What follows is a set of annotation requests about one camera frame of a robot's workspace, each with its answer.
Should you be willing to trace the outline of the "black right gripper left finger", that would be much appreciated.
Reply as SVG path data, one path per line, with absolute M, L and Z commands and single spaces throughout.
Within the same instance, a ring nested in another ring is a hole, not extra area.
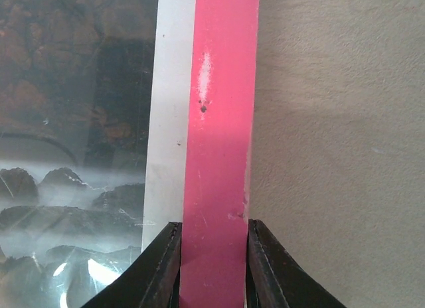
M 179 306 L 182 224 L 168 223 L 130 267 L 83 308 Z

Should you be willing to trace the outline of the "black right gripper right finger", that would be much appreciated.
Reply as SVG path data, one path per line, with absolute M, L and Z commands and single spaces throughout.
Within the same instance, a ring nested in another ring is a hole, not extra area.
M 247 306 L 345 308 L 298 265 L 261 220 L 253 219 L 248 223 Z

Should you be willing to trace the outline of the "sunset landscape photo print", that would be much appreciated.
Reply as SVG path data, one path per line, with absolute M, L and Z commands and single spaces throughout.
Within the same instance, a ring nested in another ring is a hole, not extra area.
M 158 0 L 1 0 L 1 306 L 81 307 L 141 253 Z

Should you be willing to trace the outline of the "pink wooden photo frame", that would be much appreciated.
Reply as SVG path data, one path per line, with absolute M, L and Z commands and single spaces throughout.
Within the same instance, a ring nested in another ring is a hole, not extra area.
M 196 0 L 179 304 L 243 307 L 259 0 Z

